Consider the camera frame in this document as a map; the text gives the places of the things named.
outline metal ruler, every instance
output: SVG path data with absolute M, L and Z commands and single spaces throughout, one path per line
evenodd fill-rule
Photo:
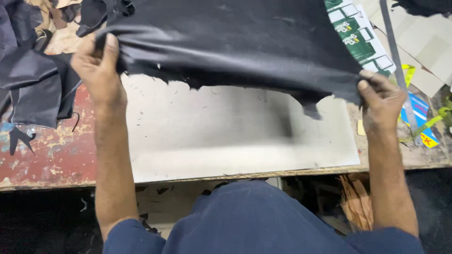
M 391 25 L 391 18 L 389 17 L 388 5 L 386 0 L 380 0 L 381 13 L 383 14 L 383 20 L 385 22 L 386 34 L 388 36 L 389 48 L 391 49 L 392 60 L 394 61 L 397 69 L 395 70 L 395 79 L 400 88 L 405 92 L 408 92 L 405 84 L 405 77 L 403 76 L 402 64 L 400 62 L 399 52 L 397 51 L 396 38 L 394 37 L 394 31 Z M 416 122 L 416 117 L 414 116 L 413 106 L 411 105 L 410 97 L 407 96 L 405 103 L 403 104 L 405 108 L 406 118 L 408 119 L 408 124 L 410 125 L 411 134 L 414 135 L 418 129 L 418 123 Z M 422 145 L 422 139 L 420 135 L 414 136 L 414 144 L 417 146 Z

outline person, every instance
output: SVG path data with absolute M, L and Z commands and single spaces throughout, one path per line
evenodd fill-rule
M 386 77 L 361 71 L 366 101 L 374 227 L 341 237 L 298 201 L 265 181 L 234 182 L 200 196 L 168 240 L 138 222 L 126 126 L 127 96 L 116 72 L 118 40 L 103 52 L 84 39 L 71 65 L 89 91 L 95 114 L 96 215 L 104 253 L 423 253 L 396 134 L 406 93 Z

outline hand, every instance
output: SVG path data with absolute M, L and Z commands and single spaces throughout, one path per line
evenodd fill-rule
M 119 55 L 118 39 L 107 34 L 104 51 L 96 51 L 94 34 L 83 39 L 83 44 L 72 56 L 71 66 L 88 88 L 95 111 L 124 111 L 127 95 L 116 72 Z
M 363 107 L 367 135 L 396 134 L 397 118 L 406 100 L 406 92 L 383 75 L 366 70 L 359 74 L 365 78 L 358 83 L 358 90 L 367 103 Z

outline wooden table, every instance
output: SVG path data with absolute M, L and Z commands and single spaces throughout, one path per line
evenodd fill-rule
M 448 92 L 445 87 L 441 92 Z M 429 99 L 423 96 L 415 87 L 410 90 L 423 98 L 433 110 L 429 110 L 428 117 L 437 115 L 436 110 L 441 107 L 440 94 Z M 19 126 L 25 133 L 37 133 L 31 146 L 33 153 L 20 141 L 15 155 L 9 155 L 9 131 L 14 127 L 6 119 L 10 110 L 3 116 L 0 123 L 0 190 L 38 189 L 38 188 L 64 188 L 95 185 L 96 159 L 94 146 L 94 116 L 89 102 L 89 94 L 83 85 L 77 90 L 74 112 L 80 114 L 80 121 L 72 132 L 76 122 L 76 115 L 65 120 L 56 130 L 34 126 Z M 218 180 L 218 179 L 245 179 L 258 177 L 278 177 L 309 174 L 340 174 L 368 171 L 367 139 L 357 135 L 357 121 L 361 113 L 356 105 L 348 104 L 348 113 L 351 126 L 355 133 L 357 148 L 361 149 L 360 165 L 329 167 L 317 169 L 301 169 L 259 174 L 239 174 L 189 180 Z M 408 131 L 404 123 L 399 123 L 399 135 L 406 136 Z M 445 126 L 440 122 L 433 127 L 433 132 L 440 144 L 427 149 L 425 146 L 416 147 L 414 144 L 400 145 L 403 153 L 404 165 L 407 169 L 428 169 L 450 167 L 452 165 L 452 137 Z

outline navy blue shirt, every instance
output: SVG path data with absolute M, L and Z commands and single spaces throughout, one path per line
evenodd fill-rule
M 294 254 L 424 253 L 419 240 L 396 228 L 341 237 L 324 222 L 265 181 L 221 186 L 200 196 L 174 225 L 168 240 L 134 219 L 108 234 L 105 254 Z

